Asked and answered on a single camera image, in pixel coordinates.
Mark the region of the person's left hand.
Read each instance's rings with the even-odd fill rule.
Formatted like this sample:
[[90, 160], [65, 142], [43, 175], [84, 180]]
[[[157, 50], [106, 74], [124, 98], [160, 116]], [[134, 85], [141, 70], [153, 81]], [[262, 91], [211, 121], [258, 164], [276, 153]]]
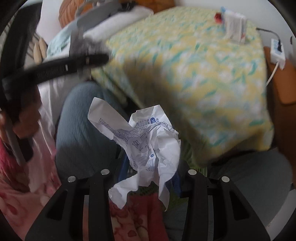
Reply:
[[38, 87], [34, 88], [34, 96], [19, 115], [19, 121], [13, 126], [13, 132], [20, 139], [32, 137], [39, 129], [38, 121], [41, 117], [41, 97]]

